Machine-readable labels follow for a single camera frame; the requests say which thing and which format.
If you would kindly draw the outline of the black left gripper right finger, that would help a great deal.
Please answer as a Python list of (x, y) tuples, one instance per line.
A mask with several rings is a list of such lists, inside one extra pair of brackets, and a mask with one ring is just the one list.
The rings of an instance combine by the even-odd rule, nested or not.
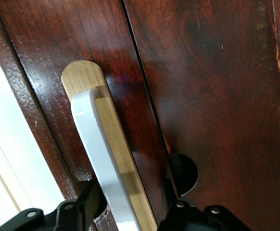
[(167, 215), (158, 226), (159, 231), (249, 231), (240, 219), (221, 205), (199, 210), (182, 198), (177, 198), (172, 182), (165, 179), (164, 204)]

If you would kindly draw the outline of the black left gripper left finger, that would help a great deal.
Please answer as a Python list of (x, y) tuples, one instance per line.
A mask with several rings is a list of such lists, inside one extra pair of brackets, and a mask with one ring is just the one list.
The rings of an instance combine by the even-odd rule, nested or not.
[(65, 200), (49, 214), (26, 209), (0, 226), (0, 231), (87, 231), (106, 209), (107, 202), (97, 180), (90, 180), (77, 199)]

